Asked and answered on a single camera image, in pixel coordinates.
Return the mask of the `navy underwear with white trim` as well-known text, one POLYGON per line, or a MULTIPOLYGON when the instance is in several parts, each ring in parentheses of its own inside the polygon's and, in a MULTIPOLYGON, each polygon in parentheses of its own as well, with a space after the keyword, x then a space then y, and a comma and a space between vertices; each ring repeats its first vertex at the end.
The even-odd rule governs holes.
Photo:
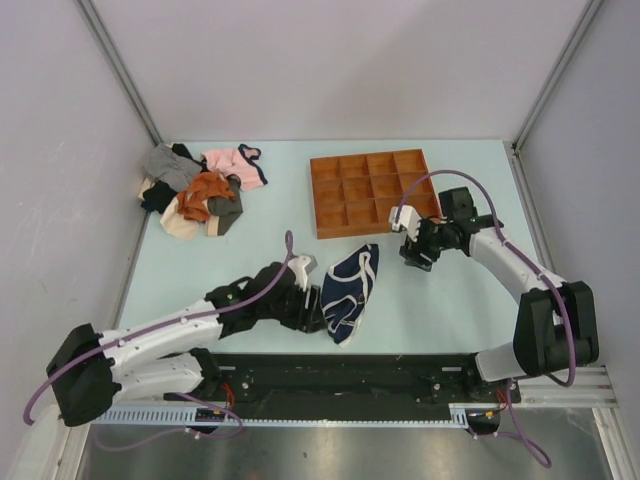
POLYGON ((346 346, 359 328, 377 280, 379 260, 379 245, 367 243, 327 269, 320 307, 336 345, 346 346))

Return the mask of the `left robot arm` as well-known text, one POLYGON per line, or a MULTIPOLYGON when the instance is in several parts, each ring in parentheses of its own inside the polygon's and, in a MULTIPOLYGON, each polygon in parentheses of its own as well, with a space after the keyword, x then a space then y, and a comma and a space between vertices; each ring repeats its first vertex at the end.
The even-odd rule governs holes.
POLYGON ((87 424, 122 400, 214 397, 221 371, 211 348, 261 321, 305 334, 325 329, 320 288, 309 282, 316 265, 309 255, 273 262, 253 277, 217 287, 183 310, 136 328, 74 328, 46 368, 64 424, 87 424))

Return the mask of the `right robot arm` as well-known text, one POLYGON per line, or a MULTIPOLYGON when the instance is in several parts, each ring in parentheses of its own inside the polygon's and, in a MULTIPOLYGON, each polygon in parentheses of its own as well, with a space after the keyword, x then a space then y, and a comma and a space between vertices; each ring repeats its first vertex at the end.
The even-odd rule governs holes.
POLYGON ((583 281, 568 282, 534 261, 503 232, 494 213, 477 212, 470 191, 439 196, 442 214, 423 217, 406 204, 391 210, 389 223, 405 232, 400 254, 409 266, 430 271, 445 251, 458 250, 489 271, 518 306, 510 342, 474 355, 461 376, 463 393, 484 401, 498 382, 545 376, 573 385, 580 366, 599 357, 595 302, 583 281))

